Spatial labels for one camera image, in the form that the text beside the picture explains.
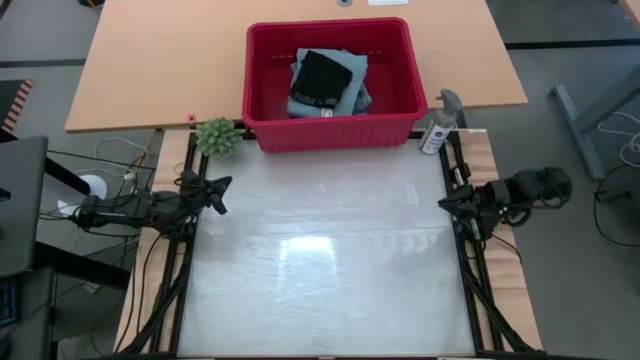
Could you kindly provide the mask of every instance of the keyboard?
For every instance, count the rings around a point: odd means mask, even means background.
[[[15,277],[0,279],[0,328],[20,320],[20,299]]]

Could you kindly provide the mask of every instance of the gray cloth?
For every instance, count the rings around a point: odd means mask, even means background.
[[[298,78],[302,60],[307,56],[309,50],[338,62],[353,73],[351,83],[342,93],[340,102],[333,109],[333,116],[366,115],[372,103],[371,96],[364,86],[364,78],[367,75],[367,56],[353,55],[344,50],[299,49],[296,56],[297,62],[291,66],[293,69],[291,85]],[[291,97],[287,101],[287,112],[292,117],[322,117],[323,115],[323,109],[299,103]]]

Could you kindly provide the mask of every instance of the white board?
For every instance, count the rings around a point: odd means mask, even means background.
[[[473,354],[438,156],[398,148],[211,160],[178,354]]]

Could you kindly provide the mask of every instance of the wooden tabletop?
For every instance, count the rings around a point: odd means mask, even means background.
[[[167,131],[164,137],[164,143],[160,152],[160,158],[156,170],[154,180],[154,190],[177,190],[173,181],[178,177],[177,172],[182,168],[185,154],[187,151],[187,140],[189,131],[174,130]],[[496,165],[491,152],[489,138],[486,133],[468,134],[461,133],[462,147],[465,161],[471,167],[471,181],[475,185],[484,185],[490,180],[498,177]],[[515,245],[513,233],[508,227],[500,227],[496,232],[498,236]],[[134,311],[132,321],[127,335],[124,338],[121,349],[128,345],[135,337],[135,324],[137,322],[140,305],[140,293],[142,284],[142,264],[149,252],[151,244],[156,239],[158,233],[155,230],[145,229],[140,237],[140,245],[137,253],[137,262],[135,272],[132,276],[136,277],[135,298],[132,299],[132,285],[129,282],[127,298],[120,319],[120,327],[116,339],[120,340],[125,330],[127,319],[129,317],[131,301],[134,301]],[[142,304],[141,326],[144,326],[155,301],[165,265],[165,258],[168,249],[168,241],[160,241],[154,248],[150,256],[147,266],[145,279],[145,297]],[[183,249],[178,249],[178,253],[182,253]],[[490,241],[485,251],[487,259],[487,268],[489,271],[490,281],[493,289],[496,305],[502,311],[503,315],[510,322],[513,328],[522,336],[522,338],[534,348],[540,349],[540,337],[536,321],[533,316],[531,303],[529,301],[529,293],[527,285],[522,273],[522,266],[518,257],[514,252],[497,241]],[[180,267],[181,258],[178,257],[176,269]],[[486,313],[482,310],[482,306],[478,305],[480,310],[480,320],[482,326],[483,339],[485,347],[492,347],[491,336],[489,333],[488,319]],[[163,336],[161,338],[160,349],[167,350],[169,346],[169,337],[171,325],[173,323],[173,308],[169,309],[163,326]]]
[[[110,0],[66,131],[184,127],[187,114],[240,119],[249,26],[388,16],[409,23],[431,107],[443,88],[467,107],[527,102],[485,0]]]
[[[622,0],[622,6],[633,18],[636,27],[640,29],[640,0]]]

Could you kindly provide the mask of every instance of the small succulent plant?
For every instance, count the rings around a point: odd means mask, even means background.
[[[223,117],[209,120],[196,127],[196,146],[205,156],[228,159],[233,155],[238,141],[242,140],[243,129],[236,129],[235,123]]]

